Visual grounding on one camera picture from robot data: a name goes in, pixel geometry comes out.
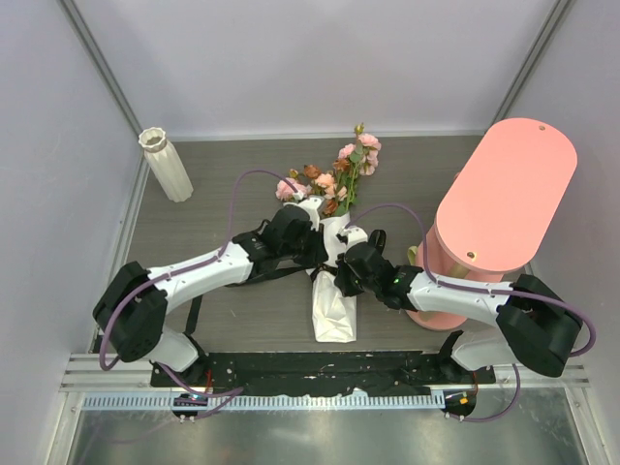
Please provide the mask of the black ribbon gold lettering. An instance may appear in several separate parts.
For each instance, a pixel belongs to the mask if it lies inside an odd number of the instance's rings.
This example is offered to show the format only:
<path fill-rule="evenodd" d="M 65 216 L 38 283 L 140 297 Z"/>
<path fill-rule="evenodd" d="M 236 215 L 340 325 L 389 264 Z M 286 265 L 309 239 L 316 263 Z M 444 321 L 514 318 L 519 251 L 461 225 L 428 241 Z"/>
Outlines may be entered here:
<path fill-rule="evenodd" d="M 360 281 L 355 276 L 355 274 L 346 268 L 343 264 L 339 264 L 338 267 L 328 266 L 326 264 L 321 264 L 317 268 L 303 268 L 301 266 L 297 267 L 289 267 L 289 268 L 280 268 L 275 269 L 273 271 L 268 272 L 266 275 L 258 276 L 252 278 L 248 283 L 249 284 L 258 284 L 264 281 L 277 280 L 283 277 L 295 274 L 300 271 L 310 271 L 310 278 L 313 283 L 316 283 L 318 280 L 318 275 L 321 272 L 326 272 L 328 275 L 334 278 L 333 284 L 335 288 L 342 294 L 344 297 L 353 297 L 357 295 L 361 295 L 363 293 L 363 287 L 360 284 Z M 186 325 L 183 333 L 187 336 L 190 336 L 194 333 L 198 323 L 198 317 L 200 314 L 202 306 L 202 294 L 194 297 L 191 300 L 190 311 L 186 320 Z"/>

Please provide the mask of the white wrapping paper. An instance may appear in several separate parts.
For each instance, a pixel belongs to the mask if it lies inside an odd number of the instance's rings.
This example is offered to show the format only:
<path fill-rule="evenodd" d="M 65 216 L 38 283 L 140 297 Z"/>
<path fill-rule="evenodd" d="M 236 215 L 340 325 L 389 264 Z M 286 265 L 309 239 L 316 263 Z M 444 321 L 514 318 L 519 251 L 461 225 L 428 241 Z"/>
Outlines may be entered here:
<path fill-rule="evenodd" d="M 336 235 L 351 220 L 350 214 L 321 221 L 328 258 L 321 267 L 308 271 L 312 281 L 312 324 L 319 343 L 357 341 L 357 299 L 345 297 L 335 286 L 336 260 L 345 252 L 345 244 Z"/>

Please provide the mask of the pink artificial flower bunch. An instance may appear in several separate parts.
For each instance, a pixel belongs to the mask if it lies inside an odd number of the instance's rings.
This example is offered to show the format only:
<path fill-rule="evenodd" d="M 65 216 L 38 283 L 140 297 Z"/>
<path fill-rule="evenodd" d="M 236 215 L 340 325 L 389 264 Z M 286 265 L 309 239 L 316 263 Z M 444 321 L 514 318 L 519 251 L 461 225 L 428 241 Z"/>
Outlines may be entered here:
<path fill-rule="evenodd" d="M 322 219 L 344 216 L 357 203 L 357 188 L 364 176 L 372 175 L 379 166 L 382 145 L 377 137 L 355 126 L 355 141 L 343 146 L 330 170 L 306 165 L 301 171 L 290 170 L 286 181 L 277 183 L 275 197 L 280 202 L 297 202 L 294 186 L 303 197 L 319 197 Z"/>

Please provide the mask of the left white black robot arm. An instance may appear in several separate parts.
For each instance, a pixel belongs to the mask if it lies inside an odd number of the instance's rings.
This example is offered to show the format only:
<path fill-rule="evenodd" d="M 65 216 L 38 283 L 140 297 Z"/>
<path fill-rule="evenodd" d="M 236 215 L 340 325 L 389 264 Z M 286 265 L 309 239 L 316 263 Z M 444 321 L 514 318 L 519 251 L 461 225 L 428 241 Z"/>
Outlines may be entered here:
<path fill-rule="evenodd" d="M 189 330 L 168 328 L 167 315 L 219 288 L 281 279 L 323 264 L 322 204 L 316 196 L 287 202 L 257 229 L 181 263 L 123 265 L 93 310 L 104 333 L 100 353 L 114 348 L 126 363 L 147 358 L 166 366 L 184 386 L 198 385 L 206 373 L 202 349 Z"/>

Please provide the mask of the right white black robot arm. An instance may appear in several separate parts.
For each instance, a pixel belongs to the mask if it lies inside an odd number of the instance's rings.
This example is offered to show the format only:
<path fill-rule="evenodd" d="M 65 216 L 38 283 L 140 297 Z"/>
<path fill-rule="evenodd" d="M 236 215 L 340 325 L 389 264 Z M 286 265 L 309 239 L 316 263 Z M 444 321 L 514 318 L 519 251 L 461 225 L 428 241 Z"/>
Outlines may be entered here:
<path fill-rule="evenodd" d="M 583 325 L 574 309 L 527 274 L 513 283 L 432 275 L 418 266 L 392 265 L 367 242 L 350 247 L 336 264 L 335 285 L 345 296 L 369 292 L 389 309 L 446 312 L 490 327 L 458 336 L 438 357 L 439 374 L 451 383 L 497 363 L 520 363 L 558 378 Z"/>

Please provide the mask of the white ribbed vase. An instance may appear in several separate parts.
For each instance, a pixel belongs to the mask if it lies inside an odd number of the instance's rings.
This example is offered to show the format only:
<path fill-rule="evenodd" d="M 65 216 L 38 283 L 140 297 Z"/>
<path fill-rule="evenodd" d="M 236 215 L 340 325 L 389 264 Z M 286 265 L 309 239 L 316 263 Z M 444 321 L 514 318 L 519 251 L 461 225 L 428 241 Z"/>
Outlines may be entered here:
<path fill-rule="evenodd" d="M 172 202 L 185 202 L 193 194 L 193 185 L 183 163 L 162 128 L 151 127 L 139 134 L 144 158 Z"/>

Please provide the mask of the pink tiered shelf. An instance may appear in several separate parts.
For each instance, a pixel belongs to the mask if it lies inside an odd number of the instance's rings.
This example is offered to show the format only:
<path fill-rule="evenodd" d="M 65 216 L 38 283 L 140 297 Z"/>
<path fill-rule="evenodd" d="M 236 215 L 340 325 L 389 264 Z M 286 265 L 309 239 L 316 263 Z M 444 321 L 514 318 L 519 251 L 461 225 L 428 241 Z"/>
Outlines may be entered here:
<path fill-rule="evenodd" d="M 538 252 L 577 167 L 561 131 L 530 118 L 494 124 L 455 176 L 411 264 L 440 280 L 505 286 Z"/>

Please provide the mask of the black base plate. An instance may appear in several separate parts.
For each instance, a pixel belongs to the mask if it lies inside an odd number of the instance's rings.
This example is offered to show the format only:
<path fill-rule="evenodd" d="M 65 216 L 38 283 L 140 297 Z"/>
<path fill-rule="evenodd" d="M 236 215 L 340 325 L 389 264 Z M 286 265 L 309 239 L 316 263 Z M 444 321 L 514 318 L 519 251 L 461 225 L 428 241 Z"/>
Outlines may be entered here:
<path fill-rule="evenodd" d="M 191 388 L 246 396 L 334 397 L 356 388 L 368 395 L 427 394 L 435 385 L 491 385 L 491 368 L 471 373 L 422 351 L 211 353 L 176 375 Z"/>

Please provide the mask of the aluminium frame post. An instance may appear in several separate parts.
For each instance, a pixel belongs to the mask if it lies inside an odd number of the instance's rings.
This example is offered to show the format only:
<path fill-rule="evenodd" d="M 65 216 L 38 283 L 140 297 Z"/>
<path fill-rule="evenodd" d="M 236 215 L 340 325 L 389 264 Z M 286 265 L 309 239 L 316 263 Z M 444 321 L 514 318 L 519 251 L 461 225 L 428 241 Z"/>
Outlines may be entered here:
<path fill-rule="evenodd" d="M 77 35 L 78 40 L 83 46 L 113 102 L 116 104 L 132 132 L 138 136 L 142 131 L 141 124 L 99 47 L 96 38 L 83 17 L 77 2 L 74 0 L 58 0 L 57 4 Z"/>

